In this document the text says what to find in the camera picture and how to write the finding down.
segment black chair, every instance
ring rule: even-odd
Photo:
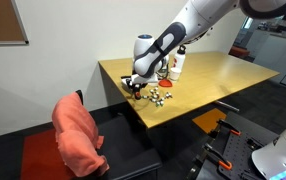
[[[83,103],[82,91],[76,91]],[[101,177],[92,175],[75,179],[132,179],[162,166],[161,158],[146,134],[145,127],[134,119],[118,116],[102,124],[97,123],[104,143],[98,154],[104,155],[110,169]]]

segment white bottle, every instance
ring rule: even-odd
[[[182,71],[184,60],[185,60],[185,49],[184,45],[181,45],[174,56],[172,67],[178,68]]]

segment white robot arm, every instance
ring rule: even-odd
[[[150,78],[171,50],[201,38],[225,14],[241,8],[252,18],[269,19],[286,14],[286,0],[189,0],[170,26],[142,54],[135,54],[134,73]]]

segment wooden table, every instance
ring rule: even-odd
[[[125,99],[137,112],[147,128],[165,123],[225,96],[255,85],[278,73],[221,52],[187,54],[179,81],[171,88],[159,86],[164,96],[170,92],[163,107],[147,99],[135,100],[122,88],[121,76],[131,75],[132,58],[100,60],[102,69],[109,75]],[[151,86],[141,90],[150,95]]]

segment bulletin board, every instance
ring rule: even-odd
[[[0,0],[0,45],[28,43],[15,0]]]

